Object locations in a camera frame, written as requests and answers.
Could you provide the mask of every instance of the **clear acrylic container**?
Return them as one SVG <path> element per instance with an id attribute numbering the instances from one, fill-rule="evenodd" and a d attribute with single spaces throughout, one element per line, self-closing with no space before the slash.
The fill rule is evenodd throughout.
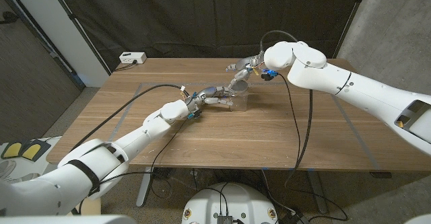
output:
<path id="1" fill-rule="evenodd" d="M 248 100 L 248 83 L 244 80 L 238 81 L 232 87 L 233 94 L 230 96 L 230 101 L 233 103 L 230 106 L 231 111 L 246 111 Z"/>

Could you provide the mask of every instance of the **white casing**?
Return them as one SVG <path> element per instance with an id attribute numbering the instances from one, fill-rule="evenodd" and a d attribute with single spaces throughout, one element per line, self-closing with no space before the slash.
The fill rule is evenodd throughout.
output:
<path id="1" fill-rule="evenodd" d="M 326 64 L 325 55 L 305 42 L 278 42 L 268 48 L 263 55 L 265 66 L 271 70 L 280 70 L 299 61 L 307 67 L 321 68 Z"/>
<path id="2" fill-rule="evenodd" d="M 422 215 L 422 216 L 410 219 L 405 224 L 430 224 L 430 223 L 431 223 L 431 214 L 427 214 L 427 215 Z"/>
<path id="3" fill-rule="evenodd" d="M 210 186 L 216 190 L 221 190 L 225 183 Z M 223 192 L 228 202 L 229 215 L 233 220 L 240 219 L 247 224 L 276 223 L 277 217 L 271 218 L 268 215 L 269 209 L 274 209 L 271 201 L 263 194 L 245 184 L 228 183 Z M 214 213 L 220 213 L 220 193 L 210 189 L 203 189 L 192 197 L 186 204 L 184 211 L 191 210 L 191 216 L 186 219 L 182 216 L 182 224 L 190 223 L 214 223 Z M 226 204 L 222 196 L 222 214 L 226 215 Z"/>
<path id="4" fill-rule="evenodd" d="M 133 63 L 134 60 L 137 63 L 143 63 L 147 59 L 147 55 L 144 52 L 123 52 L 119 58 L 121 63 Z"/>
<path id="5" fill-rule="evenodd" d="M 2 217 L 2 224 L 136 224 L 136 221 L 125 215 L 74 215 L 72 217 Z"/>
<path id="6" fill-rule="evenodd" d="M 356 73 L 352 73 L 346 87 L 336 96 L 377 117 L 408 143 L 431 155 L 430 143 L 396 125 L 402 111 L 408 108 L 411 103 L 415 100 L 421 100 L 431 104 L 431 96 L 397 89 Z M 427 114 L 423 114 L 419 119 L 419 122 L 421 121 L 429 122 L 430 119 L 427 118 Z M 430 138 L 430 126 L 427 127 L 410 130 L 417 130 L 416 135 Z"/>
<path id="7" fill-rule="evenodd" d="M 327 63 L 324 57 L 323 53 L 303 42 L 278 42 L 264 55 L 269 69 L 278 70 L 291 65 L 288 80 L 294 85 L 336 95 L 377 117 L 408 143 L 431 155 L 431 143 L 427 142 L 431 142 L 431 130 L 428 130 L 430 110 L 423 113 L 409 131 L 396 125 L 401 113 L 414 101 L 431 104 L 431 96 L 397 89 L 352 73 Z"/>
<path id="8" fill-rule="evenodd" d="M 296 59 L 288 74 L 288 80 L 298 87 L 336 94 L 345 85 L 349 75 L 350 71 L 329 63 L 319 69 L 307 67 Z"/>
<path id="9" fill-rule="evenodd" d="M 184 118 L 188 112 L 187 105 L 182 100 L 167 103 L 162 109 L 150 114 L 143 126 L 113 143 L 94 139 L 75 148 L 60 161 L 54 171 L 30 181 L 15 184 L 0 182 L 0 210 L 5 210 L 6 216 L 66 215 L 90 193 L 93 186 L 87 175 L 68 164 L 69 161 L 79 160 L 100 181 L 123 174 L 133 158 L 150 142 L 163 136 L 170 124 Z M 100 198 L 120 179 L 121 177 L 115 178 L 101 184 L 100 191 L 90 198 Z"/>

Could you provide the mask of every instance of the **screw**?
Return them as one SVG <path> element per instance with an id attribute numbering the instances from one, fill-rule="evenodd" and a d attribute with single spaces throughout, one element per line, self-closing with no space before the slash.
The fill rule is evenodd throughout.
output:
<path id="1" fill-rule="evenodd" d="M 184 211 L 184 217 L 186 219 L 188 219 L 189 217 L 191 217 L 191 209 L 187 209 Z"/>
<path id="2" fill-rule="evenodd" d="M 275 214 L 275 210 L 274 209 L 268 209 L 268 215 L 272 219 L 274 219 L 277 216 L 277 214 Z"/>

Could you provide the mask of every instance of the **power strip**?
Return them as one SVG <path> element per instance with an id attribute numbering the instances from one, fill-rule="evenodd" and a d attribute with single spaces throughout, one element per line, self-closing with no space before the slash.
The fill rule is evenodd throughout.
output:
<path id="1" fill-rule="evenodd" d="M 144 52 L 123 52 L 120 55 L 121 63 L 133 63 L 134 60 L 137 63 L 143 63 L 147 59 L 147 55 Z"/>

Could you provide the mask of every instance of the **yellow button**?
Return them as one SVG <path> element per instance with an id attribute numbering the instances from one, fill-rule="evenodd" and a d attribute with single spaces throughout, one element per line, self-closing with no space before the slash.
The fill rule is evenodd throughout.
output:
<path id="1" fill-rule="evenodd" d="M 26 159 L 30 159 L 32 160 L 33 157 L 39 152 L 40 150 L 40 145 L 39 144 L 35 144 L 31 147 L 29 147 L 23 154 L 22 157 L 25 157 Z"/>
<path id="2" fill-rule="evenodd" d="M 7 148 L 5 154 L 3 155 L 4 158 L 6 157 L 16 157 L 18 156 L 18 153 L 21 149 L 21 143 L 14 143 L 10 147 Z"/>

